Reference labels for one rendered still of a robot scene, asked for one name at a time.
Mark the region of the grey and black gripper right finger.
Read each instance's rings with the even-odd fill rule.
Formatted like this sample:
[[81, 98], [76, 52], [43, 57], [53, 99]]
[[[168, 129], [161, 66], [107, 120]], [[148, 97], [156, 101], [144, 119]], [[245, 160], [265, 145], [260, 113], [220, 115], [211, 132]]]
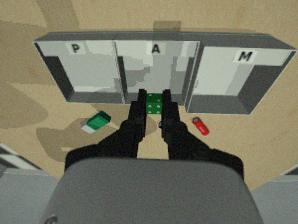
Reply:
[[169, 159], [217, 162], [236, 170], [244, 180], [244, 165], [239, 157], [211, 149], [188, 131], [187, 125], [180, 121], [178, 103], [172, 102], [170, 89], [163, 91], [162, 101], [161, 132], [168, 144]]

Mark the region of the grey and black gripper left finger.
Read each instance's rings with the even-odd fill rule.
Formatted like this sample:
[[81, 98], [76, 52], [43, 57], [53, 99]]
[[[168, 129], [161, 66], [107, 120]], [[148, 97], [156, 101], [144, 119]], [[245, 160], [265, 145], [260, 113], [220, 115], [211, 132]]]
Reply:
[[147, 90], [139, 89], [137, 101], [131, 101], [128, 120], [123, 121], [117, 131], [101, 140], [98, 144], [91, 144], [69, 151], [65, 158], [64, 173], [72, 163], [84, 158], [137, 158], [139, 143], [145, 137], [146, 98]]

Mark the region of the green die with white pips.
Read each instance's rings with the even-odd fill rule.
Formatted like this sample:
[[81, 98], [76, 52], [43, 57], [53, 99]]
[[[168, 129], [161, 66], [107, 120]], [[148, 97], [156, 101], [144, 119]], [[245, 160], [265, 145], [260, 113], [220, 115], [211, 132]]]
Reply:
[[162, 94], [147, 93], [146, 114], [162, 114]]

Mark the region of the red battery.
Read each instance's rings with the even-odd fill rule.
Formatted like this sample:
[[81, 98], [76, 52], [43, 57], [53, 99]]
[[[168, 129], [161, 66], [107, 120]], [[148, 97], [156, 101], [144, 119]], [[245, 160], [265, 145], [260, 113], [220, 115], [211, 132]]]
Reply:
[[207, 127], [203, 124], [203, 122], [200, 120], [200, 118], [195, 117], [192, 120], [193, 124], [197, 127], [197, 129], [204, 135], [208, 136], [210, 134], [209, 130]]

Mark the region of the grey rack of three bins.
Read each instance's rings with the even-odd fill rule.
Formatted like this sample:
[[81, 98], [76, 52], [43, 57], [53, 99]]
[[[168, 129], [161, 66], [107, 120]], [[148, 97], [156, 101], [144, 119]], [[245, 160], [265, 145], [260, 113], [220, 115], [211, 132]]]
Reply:
[[139, 89], [170, 89], [187, 114], [251, 115], [298, 52], [228, 32], [49, 32], [32, 43], [67, 103], [131, 105]]

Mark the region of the green and white eraser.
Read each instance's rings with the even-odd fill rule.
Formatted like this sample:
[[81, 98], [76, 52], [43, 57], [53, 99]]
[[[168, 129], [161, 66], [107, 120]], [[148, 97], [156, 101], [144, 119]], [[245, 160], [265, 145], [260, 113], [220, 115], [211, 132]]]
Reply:
[[111, 116], [106, 114], [104, 111], [100, 111], [89, 120], [83, 123], [81, 129], [88, 133], [93, 133], [104, 125], [108, 124], [111, 120]]

